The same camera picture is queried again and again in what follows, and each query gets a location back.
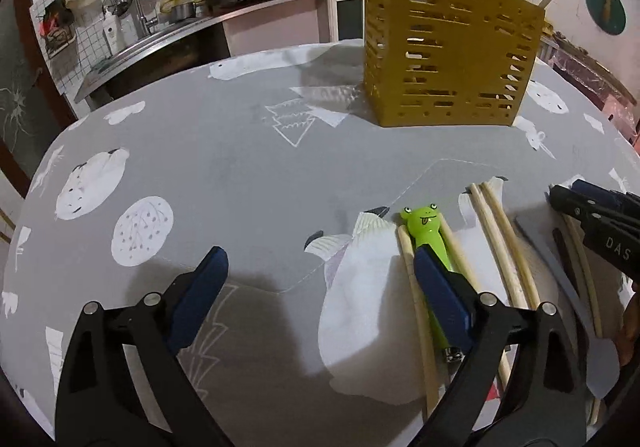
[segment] wooden chopstick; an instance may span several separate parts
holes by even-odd
[[[511,264],[508,258],[507,248],[500,239],[500,229],[496,224],[491,210],[486,204],[484,197],[480,194],[478,186],[472,183],[469,186],[471,192],[471,201],[476,209],[476,213],[482,223],[484,234],[489,239],[492,249],[494,250],[495,258],[502,274],[502,280],[509,294],[511,304],[517,308],[529,308],[527,298],[524,295],[524,290],[520,284],[517,273],[511,268]]]
[[[453,262],[458,267],[460,273],[465,276],[465,279],[476,292],[482,292],[478,276],[471,267],[471,264],[466,260],[465,253],[460,246],[460,242],[456,235],[451,231],[451,227],[449,227],[449,224],[442,213],[440,213],[440,234],[442,234],[450,259],[453,259]],[[500,379],[502,390],[505,390],[507,387],[509,377],[511,377],[511,365],[509,364],[506,353],[503,352],[502,357],[500,358],[500,364],[498,365],[498,378]]]
[[[414,299],[415,319],[418,325],[418,339],[420,341],[420,356],[422,357],[422,375],[424,377],[424,390],[427,400],[425,412],[426,417],[429,417],[440,400],[438,392],[440,376],[438,374],[436,355],[433,349],[431,324],[429,322],[429,313],[427,312],[427,303],[424,300],[424,294],[420,289],[418,280],[415,279],[414,245],[411,242],[411,236],[405,225],[398,227],[398,241],[400,242],[402,258],[404,259],[406,273],[409,276],[411,294]]]
[[[520,282],[524,287],[525,296],[529,303],[529,309],[535,310],[540,306],[540,295],[538,294],[536,283],[533,281],[533,275],[531,274],[529,264],[522,252],[522,247],[520,246],[518,237],[513,231],[511,222],[509,221],[507,214],[505,214],[502,205],[496,198],[491,186],[487,182],[483,182],[480,184],[480,188],[484,193],[484,198],[487,200],[489,207],[491,207],[491,211],[494,213],[495,219],[498,222],[498,227],[500,227],[502,235],[507,242],[507,246],[511,250],[513,261],[515,262],[516,269],[520,276]]]
[[[584,252],[584,245],[582,244],[582,240],[580,239],[580,234],[578,234],[578,222],[575,221],[571,216],[568,216],[566,214],[562,215],[562,219],[564,219],[564,223],[569,229],[569,236],[571,237],[571,241],[574,244],[574,249],[577,252],[580,270],[582,271],[584,282],[587,285],[589,304],[591,306],[591,316],[593,316],[593,329],[595,331],[596,337],[601,339],[602,317],[600,315],[600,305],[598,304],[598,294],[596,293],[596,286],[593,283],[593,276],[591,275],[589,260],[587,259],[587,255]],[[600,400],[598,398],[595,398],[593,401],[593,406],[591,406],[589,425],[594,425],[598,421],[599,415]]]

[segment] pot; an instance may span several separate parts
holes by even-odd
[[[169,23],[179,23],[196,17],[196,4],[194,2],[182,3],[175,5],[169,13]]]

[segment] metal screw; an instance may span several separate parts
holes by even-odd
[[[444,350],[442,350],[442,353],[444,354],[444,360],[447,364],[459,362],[464,356],[460,348],[456,347],[444,348]]]
[[[158,292],[151,292],[146,294],[145,296],[145,304],[147,306],[155,306],[156,304],[158,304],[160,302],[160,299],[162,299],[162,297],[160,296],[160,294]]]
[[[88,302],[87,304],[84,305],[84,308],[82,309],[82,311],[84,313],[86,313],[87,315],[92,315],[94,313],[96,313],[98,311],[98,303],[95,301],[92,302]]]
[[[556,314],[556,305],[550,302],[542,303],[542,311],[547,315],[555,315]]]
[[[482,292],[480,294],[480,302],[485,306],[495,306],[495,304],[498,302],[498,298],[490,292]]]

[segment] blue gripper pad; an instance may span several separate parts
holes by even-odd
[[[169,351],[177,355],[188,348],[200,330],[213,302],[225,284],[229,270],[226,252],[213,247],[194,271],[191,286],[174,309],[169,335],[165,339]]]
[[[430,246],[424,245],[415,251],[414,271],[447,340],[451,345],[460,348],[465,355],[468,354],[474,345],[471,337],[471,315],[449,284],[449,271]]]

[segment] wire basket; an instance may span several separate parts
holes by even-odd
[[[364,86],[381,126],[511,125],[545,11],[525,0],[365,0]]]

